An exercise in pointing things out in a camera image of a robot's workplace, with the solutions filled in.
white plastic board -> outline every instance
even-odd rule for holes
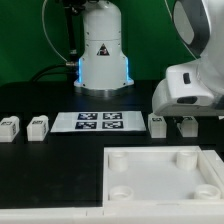
[[[51,132],[145,131],[141,112],[59,113]]]
[[[190,153],[197,155],[196,166],[192,159],[188,161],[182,159],[180,161],[182,168],[180,168],[177,155],[182,153],[185,156],[185,151],[187,159],[190,158]],[[224,202],[224,182],[220,177],[210,165],[204,152],[196,146],[106,148],[103,201],[104,205],[108,203],[128,203],[130,205],[135,202],[195,204],[198,202],[194,198],[197,187],[212,185],[221,192],[221,198],[218,201]],[[117,193],[120,194],[121,200],[110,198],[113,189],[124,186],[127,187],[129,193],[132,191],[133,196],[130,200],[122,199],[122,194],[125,198],[127,193],[122,189]]]

black table surface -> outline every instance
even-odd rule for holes
[[[47,115],[50,129],[58,112],[141,111],[146,127],[156,82],[136,81],[135,88],[109,99],[75,94],[66,82],[11,83],[0,88],[0,119],[20,118],[12,143],[0,143],[0,208],[102,206],[105,147],[199,145],[223,158],[224,121],[196,118],[198,138],[183,138],[175,119],[165,118],[166,139],[148,132],[48,133],[44,142],[28,142],[32,117]]]

white paper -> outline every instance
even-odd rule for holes
[[[140,111],[59,113],[51,132],[145,131]]]

triangle sticker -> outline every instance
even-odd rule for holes
[[[97,53],[98,56],[110,56],[105,44],[103,44]]]

white block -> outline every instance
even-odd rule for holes
[[[3,118],[0,123],[0,142],[12,142],[19,132],[19,118]]]
[[[177,127],[184,138],[198,137],[198,122],[194,117],[184,116],[182,123],[178,123]]]
[[[148,127],[152,138],[166,138],[167,124],[164,117],[150,114],[148,116]]]
[[[48,117],[34,117],[27,126],[28,141],[43,141],[49,130]]]

